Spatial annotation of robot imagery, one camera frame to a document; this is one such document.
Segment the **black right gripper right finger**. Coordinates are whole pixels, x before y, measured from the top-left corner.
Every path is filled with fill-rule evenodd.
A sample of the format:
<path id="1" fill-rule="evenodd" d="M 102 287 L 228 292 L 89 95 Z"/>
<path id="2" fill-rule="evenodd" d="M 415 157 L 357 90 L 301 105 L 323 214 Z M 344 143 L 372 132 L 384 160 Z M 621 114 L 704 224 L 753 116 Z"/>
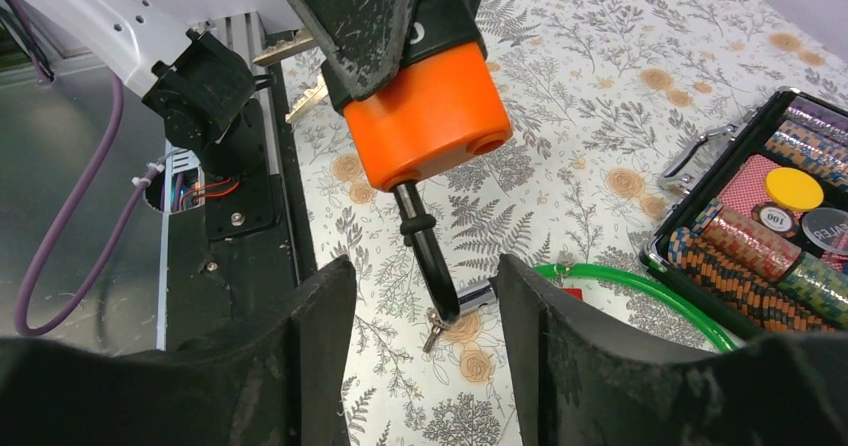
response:
<path id="1" fill-rule="evenodd" d="M 724 354 L 642 332 L 512 255 L 495 278 L 526 445 L 843 445 L 847 337 L 767 334 Z"/>

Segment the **orange padlock black shackle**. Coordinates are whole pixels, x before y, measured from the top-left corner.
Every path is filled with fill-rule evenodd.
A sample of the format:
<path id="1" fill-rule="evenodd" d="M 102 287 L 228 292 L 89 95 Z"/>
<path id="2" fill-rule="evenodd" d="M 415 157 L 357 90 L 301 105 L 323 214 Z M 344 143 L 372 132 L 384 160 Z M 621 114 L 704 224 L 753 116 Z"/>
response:
<path id="1" fill-rule="evenodd" d="M 496 150 L 513 129 L 486 66 L 475 17 L 482 0 L 418 0 L 424 38 L 410 61 L 372 96 L 355 100 L 321 73 L 333 108 L 344 118 L 370 185 L 393 194 L 400 231 L 413 249 L 433 307 L 455 322 L 460 301 L 417 186 Z"/>

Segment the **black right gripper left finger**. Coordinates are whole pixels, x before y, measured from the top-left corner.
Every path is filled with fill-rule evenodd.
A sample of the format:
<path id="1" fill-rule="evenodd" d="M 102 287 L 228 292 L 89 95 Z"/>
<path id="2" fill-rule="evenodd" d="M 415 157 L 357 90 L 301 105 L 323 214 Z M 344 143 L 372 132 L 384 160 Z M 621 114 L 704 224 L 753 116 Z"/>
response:
<path id="1" fill-rule="evenodd" d="M 174 351 L 108 357 L 1 342 L 5 445 L 346 445 L 356 303 L 347 257 L 249 318 Z"/>

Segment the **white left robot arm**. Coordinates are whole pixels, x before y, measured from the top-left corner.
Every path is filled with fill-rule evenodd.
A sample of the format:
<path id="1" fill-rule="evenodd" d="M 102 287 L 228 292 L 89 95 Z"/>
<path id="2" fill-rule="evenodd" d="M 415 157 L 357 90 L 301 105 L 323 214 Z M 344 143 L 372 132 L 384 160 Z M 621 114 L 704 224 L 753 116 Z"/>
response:
<path id="1" fill-rule="evenodd" d="M 256 77 L 211 34 L 150 0 L 25 1 L 79 36 L 206 172 L 232 177 L 258 167 L 264 154 L 247 116 Z M 328 76 L 355 100 L 393 79 L 425 36 L 418 0 L 286 1 L 324 52 Z"/>

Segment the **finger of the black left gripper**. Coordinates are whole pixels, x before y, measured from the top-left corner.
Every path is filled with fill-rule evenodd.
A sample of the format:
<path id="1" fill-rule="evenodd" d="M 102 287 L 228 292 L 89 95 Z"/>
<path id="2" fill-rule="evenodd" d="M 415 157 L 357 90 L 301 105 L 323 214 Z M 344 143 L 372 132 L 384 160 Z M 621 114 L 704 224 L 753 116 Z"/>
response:
<path id="1" fill-rule="evenodd" d="M 355 100 L 373 95 L 399 69 L 418 0 L 286 0 Z"/>

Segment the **red cable lock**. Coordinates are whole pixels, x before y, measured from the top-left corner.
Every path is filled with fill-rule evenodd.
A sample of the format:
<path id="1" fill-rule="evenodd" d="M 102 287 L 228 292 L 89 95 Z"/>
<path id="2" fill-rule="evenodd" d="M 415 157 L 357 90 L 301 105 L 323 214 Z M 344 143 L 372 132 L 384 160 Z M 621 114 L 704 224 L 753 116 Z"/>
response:
<path id="1" fill-rule="evenodd" d="M 562 291 L 577 300 L 583 300 L 583 292 L 580 288 L 562 288 Z"/>

